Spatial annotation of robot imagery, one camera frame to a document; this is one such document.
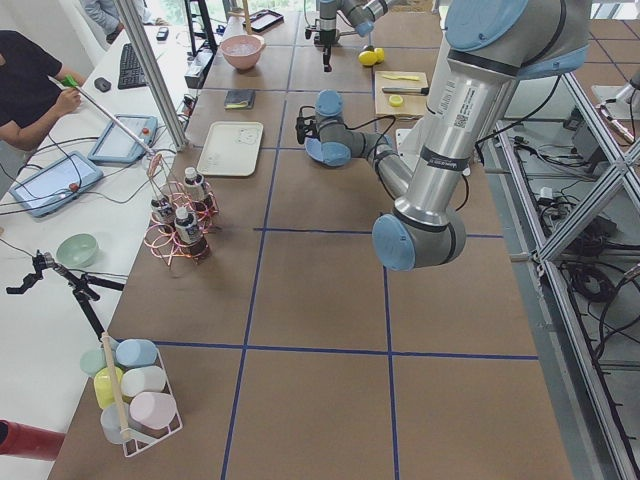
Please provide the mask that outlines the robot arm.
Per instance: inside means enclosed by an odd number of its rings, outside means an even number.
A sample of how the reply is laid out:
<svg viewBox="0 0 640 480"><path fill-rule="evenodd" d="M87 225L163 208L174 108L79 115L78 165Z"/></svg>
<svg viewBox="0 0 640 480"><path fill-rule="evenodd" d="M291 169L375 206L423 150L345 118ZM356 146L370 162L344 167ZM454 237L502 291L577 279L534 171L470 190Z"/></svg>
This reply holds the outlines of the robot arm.
<svg viewBox="0 0 640 480"><path fill-rule="evenodd" d="M587 56L587 1L454 1L449 5L423 118L414 127L417 160L408 165L382 134L348 128L341 95L322 91L312 116L299 116L299 142L315 138L321 161L339 167L369 162L393 198L372 240L388 269L408 271L454 260L466 231L450 201L482 129L495 121L502 87L559 76Z"/></svg>
<svg viewBox="0 0 640 480"><path fill-rule="evenodd" d="M313 24L305 27L305 38L310 39L314 34L318 36L318 44L322 47L323 69L325 73L332 71L330 65L332 47L338 43L340 32L337 27L338 14L345 16L346 22L353 32L360 37L371 33L374 23L386 15L396 1L372 0L361 5L358 1L321 0L318 2L319 17Z"/></svg>

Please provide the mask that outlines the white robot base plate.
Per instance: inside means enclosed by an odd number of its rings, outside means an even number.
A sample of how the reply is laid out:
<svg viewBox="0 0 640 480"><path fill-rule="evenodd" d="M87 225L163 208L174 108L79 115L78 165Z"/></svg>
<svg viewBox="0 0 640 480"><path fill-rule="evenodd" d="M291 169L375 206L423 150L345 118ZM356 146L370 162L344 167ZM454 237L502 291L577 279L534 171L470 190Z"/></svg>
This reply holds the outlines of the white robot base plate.
<svg viewBox="0 0 640 480"><path fill-rule="evenodd" d="M404 164L411 172L414 172L420 159L420 153L424 144L423 135L419 126L409 129L397 129L395 133L397 152Z"/></svg>

